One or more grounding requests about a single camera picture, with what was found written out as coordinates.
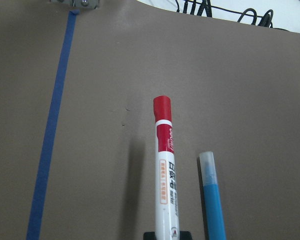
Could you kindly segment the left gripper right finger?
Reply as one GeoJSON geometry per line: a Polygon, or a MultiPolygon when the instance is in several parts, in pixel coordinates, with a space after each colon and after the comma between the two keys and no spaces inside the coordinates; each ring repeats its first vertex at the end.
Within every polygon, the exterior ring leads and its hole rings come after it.
{"type": "Polygon", "coordinates": [[[179,239],[180,240],[192,240],[192,234],[189,231],[180,231],[179,239]]]}

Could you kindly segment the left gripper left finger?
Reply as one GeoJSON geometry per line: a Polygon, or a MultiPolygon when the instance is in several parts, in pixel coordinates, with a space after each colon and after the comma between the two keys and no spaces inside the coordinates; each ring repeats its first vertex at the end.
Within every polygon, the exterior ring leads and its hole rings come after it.
{"type": "Polygon", "coordinates": [[[143,240],[156,240],[156,235],[154,231],[144,232],[143,240]]]}

